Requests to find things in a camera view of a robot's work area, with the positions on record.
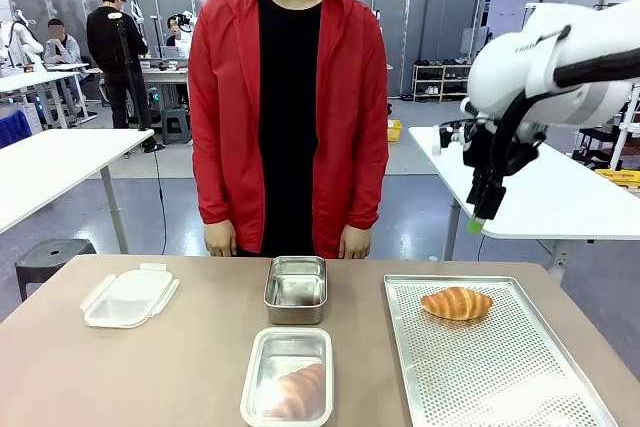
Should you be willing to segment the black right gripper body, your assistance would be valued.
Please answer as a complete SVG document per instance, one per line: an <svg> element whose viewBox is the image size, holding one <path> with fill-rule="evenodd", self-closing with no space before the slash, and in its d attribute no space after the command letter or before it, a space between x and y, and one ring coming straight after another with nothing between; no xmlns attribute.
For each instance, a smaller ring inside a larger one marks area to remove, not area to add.
<svg viewBox="0 0 640 427"><path fill-rule="evenodd" d="M491 148L495 140L496 125L484 119L467 120L463 127L463 162L476 170L491 166ZM512 176L539 156L539 146L543 143L543 126L525 123L517 128L499 156L506 157L506 165L500 173Z"/></svg>

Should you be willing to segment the golden bread roll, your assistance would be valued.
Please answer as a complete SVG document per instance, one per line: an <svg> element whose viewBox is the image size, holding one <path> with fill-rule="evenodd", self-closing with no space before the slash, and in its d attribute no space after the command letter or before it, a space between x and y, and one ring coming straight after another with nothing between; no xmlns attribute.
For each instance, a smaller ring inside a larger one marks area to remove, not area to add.
<svg viewBox="0 0 640 427"><path fill-rule="evenodd" d="M324 409L325 367L310 364L278 379L263 398L266 418L311 421Z"/></svg>
<svg viewBox="0 0 640 427"><path fill-rule="evenodd" d="M449 287L421 299L422 308L429 314L451 321L470 321L485 316L493 306L493 299L463 287Z"/></svg>

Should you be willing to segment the open steel rectangular container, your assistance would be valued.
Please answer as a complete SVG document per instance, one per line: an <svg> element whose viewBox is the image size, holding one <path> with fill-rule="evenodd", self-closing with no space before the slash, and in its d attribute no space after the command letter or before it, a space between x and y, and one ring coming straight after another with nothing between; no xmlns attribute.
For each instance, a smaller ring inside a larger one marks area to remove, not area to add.
<svg viewBox="0 0 640 427"><path fill-rule="evenodd" d="M318 325L328 299L326 261L318 256L280 256L271 261L264 303L273 325Z"/></svg>

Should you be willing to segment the person's right hand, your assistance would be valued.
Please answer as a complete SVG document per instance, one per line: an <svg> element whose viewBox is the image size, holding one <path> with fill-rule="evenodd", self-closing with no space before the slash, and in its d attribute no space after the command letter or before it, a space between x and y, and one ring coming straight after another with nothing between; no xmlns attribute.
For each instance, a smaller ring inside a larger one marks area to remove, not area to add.
<svg viewBox="0 0 640 427"><path fill-rule="evenodd" d="M236 233L229 220L204 225L204 242L214 257L232 257L236 254Z"/></svg>

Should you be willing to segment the white table with yellow crate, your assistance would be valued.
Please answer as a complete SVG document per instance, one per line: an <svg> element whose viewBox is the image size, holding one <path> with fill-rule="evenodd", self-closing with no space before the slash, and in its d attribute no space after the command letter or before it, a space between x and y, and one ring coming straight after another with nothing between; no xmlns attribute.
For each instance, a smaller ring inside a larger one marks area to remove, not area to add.
<svg viewBox="0 0 640 427"><path fill-rule="evenodd" d="M461 145L435 149L435 126L411 127L409 133L452 195L441 255L450 261L459 214L473 214L466 202L473 170L463 164ZM558 281L581 242L640 241L640 198L546 144L538 159L504 184L507 193L496 217L479 232L496 239L553 241L548 271Z"/></svg>

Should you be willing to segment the wooden shoe rack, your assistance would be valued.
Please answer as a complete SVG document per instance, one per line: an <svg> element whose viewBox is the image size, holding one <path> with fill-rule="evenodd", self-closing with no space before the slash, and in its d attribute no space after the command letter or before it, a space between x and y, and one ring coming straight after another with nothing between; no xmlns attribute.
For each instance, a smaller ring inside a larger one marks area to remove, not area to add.
<svg viewBox="0 0 640 427"><path fill-rule="evenodd" d="M413 101L461 100L467 95L470 64L415 64L412 72Z"/></svg>

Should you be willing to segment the perforated aluminium baking tray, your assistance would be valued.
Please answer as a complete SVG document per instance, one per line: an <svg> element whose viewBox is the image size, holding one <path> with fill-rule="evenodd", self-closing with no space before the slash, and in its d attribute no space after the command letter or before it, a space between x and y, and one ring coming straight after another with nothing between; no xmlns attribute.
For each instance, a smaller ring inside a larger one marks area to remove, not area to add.
<svg viewBox="0 0 640 427"><path fill-rule="evenodd" d="M387 275L384 287L413 427L618 427L512 277ZM449 287L489 296L474 320L427 313Z"/></svg>

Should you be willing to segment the person in red jacket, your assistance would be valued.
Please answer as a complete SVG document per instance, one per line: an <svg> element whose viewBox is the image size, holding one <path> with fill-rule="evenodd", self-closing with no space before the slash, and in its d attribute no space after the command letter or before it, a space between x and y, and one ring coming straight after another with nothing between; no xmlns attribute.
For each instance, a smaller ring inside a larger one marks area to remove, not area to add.
<svg viewBox="0 0 640 427"><path fill-rule="evenodd" d="M208 0L193 36L194 144L219 151L234 256L339 258L356 149L387 140L381 27L359 0Z"/></svg>

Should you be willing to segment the grey step stool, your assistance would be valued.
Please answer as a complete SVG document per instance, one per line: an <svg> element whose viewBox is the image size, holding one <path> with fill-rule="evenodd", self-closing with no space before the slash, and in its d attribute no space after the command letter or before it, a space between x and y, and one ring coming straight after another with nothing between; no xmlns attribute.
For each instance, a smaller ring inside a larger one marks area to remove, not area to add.
<svg viewBox="0 0 640 427"><path fill-rule="evenodd" d="M186 108L163 110L161 128L164 144L188 144L192 140L190 117Z"/></svg>

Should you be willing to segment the seated person with dark hair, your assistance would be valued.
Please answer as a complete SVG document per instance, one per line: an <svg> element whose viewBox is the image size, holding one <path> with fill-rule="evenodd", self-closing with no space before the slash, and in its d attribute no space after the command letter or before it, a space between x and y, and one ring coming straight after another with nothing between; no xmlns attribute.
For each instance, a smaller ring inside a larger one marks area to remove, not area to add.
<svg viewBox="0 0 640 427"><path fill-rule="evenodd" d="M167 19L167 28L171 35L166 40L168 47L189 48L191 44L192 33L185 30L185 26L179 24L179 17L172 15Z"/></svg>

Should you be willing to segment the translucent clip lid with flaps open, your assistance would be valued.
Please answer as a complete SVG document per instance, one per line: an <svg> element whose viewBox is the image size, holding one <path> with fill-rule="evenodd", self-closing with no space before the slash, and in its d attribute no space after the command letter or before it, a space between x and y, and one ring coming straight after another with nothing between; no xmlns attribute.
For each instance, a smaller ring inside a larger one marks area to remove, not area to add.
<svg viewBox="0 0 640 427"><path fill-rule="evenodd" d="M162 263L105 277L80 304L88 327L132 329L163 312L180 280Z"/></svg>

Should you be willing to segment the black plastic stool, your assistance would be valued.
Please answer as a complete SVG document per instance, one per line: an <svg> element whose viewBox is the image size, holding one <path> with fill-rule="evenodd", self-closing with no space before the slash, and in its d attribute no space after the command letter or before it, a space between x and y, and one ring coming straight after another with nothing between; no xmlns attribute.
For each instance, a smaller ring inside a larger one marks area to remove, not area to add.
<svg viewBox="0 0 640 427"><path fill-rule="evenodd" d="M51 239L32 247L15 262L21 300L28 298L28 285L47 282L71 259L89 254L96 250L88 239Z"/></svg>

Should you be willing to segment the seated person in grey hoodie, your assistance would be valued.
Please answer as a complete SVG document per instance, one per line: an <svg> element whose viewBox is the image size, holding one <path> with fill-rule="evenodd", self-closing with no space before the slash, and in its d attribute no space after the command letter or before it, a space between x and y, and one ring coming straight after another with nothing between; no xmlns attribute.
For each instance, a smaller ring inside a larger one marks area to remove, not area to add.
<svg viewBox="0 0 640 427"><path fill-rule="evenodd" d="M76 39L66 33L64 23L52 18L47 24L48 40L45 44L44 62L46 64L80 64L81 51Z"/></svg>

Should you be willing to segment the white background desk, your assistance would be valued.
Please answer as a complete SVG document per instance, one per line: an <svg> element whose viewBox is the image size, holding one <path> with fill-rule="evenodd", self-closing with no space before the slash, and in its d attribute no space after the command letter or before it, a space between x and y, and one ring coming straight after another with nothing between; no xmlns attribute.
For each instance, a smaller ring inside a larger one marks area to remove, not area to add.
<svg viewBox="0 0 640 427"><path fill-rule="evenodd" d="M87 63L44 65L33 72L0 77L0 102L27 103L33 95L47 128L76 127L96 118L87 110L81 91L81 70Z"/></svg>

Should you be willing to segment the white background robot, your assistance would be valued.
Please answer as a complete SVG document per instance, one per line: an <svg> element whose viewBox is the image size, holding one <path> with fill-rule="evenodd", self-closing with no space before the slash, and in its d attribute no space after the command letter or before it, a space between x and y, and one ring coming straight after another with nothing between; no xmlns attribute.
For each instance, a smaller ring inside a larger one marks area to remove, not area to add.
<svg viewBox="0 0 640 427"><path fill-rule="evenodd" d="M17 9L10 20L0 22L0 67L25 67L34 70L44 68L44 46L30 30L34 20L28 20Z"/></svg>

